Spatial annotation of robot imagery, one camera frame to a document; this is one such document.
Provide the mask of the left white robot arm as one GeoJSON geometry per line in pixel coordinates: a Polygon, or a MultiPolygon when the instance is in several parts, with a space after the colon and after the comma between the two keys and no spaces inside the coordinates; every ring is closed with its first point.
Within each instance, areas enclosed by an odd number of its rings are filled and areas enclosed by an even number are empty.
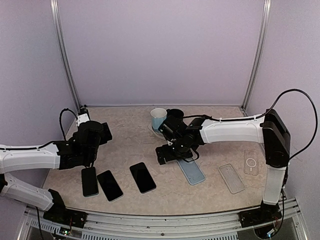
{"type": "Polygon", "coordinates": [[[81,123],[69,140],[50,141],[44,145],[0,147],[0,195],[35,206],[63,223],[70,218],[60,194],[21,181],[11,173],[32,169],[67,170],[90,167],[98,148],[112,140],[108,124],[89,120],[81,123]]]}

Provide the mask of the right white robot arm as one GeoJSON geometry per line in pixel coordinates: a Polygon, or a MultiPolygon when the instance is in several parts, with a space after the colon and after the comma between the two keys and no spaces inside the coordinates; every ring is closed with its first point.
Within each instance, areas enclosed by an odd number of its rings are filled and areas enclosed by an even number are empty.
{"type": "Polygon", "coordinates": [[[275,212],[290,161],[291,135],[274,109],[261,115],[240,118],[214,119],[208,115],[194,115],[189,124],[183,117],[171,114],[158,130],[167,140],[155,149],[160,165],[191,158],[199,146],[216,142],[254,142],[264,146],[267,177],[256,218],[266,222],[275,212]]]}

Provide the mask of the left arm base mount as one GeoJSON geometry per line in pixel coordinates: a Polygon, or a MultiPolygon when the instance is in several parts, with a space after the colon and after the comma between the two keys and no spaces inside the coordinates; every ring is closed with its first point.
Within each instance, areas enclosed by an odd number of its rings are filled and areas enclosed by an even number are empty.
{"type": "Polygon", "coordinates": [[[83,229],[87,219],[87,213],[71,209],[65,209],[61,212],[46,211],[43,214],[43,218],[54,223],[83,229]]]}

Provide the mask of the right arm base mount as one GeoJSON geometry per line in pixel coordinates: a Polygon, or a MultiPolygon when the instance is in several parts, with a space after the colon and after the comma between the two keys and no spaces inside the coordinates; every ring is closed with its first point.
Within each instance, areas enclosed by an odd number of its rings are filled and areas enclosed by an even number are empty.
{"type": "Polygon", "coordinates": [[[242,228],[260,225],[282,218],[278,203],[276,205],[269,205],[262,202],[260,207],[241,211],[238,215],[242,228]]]}

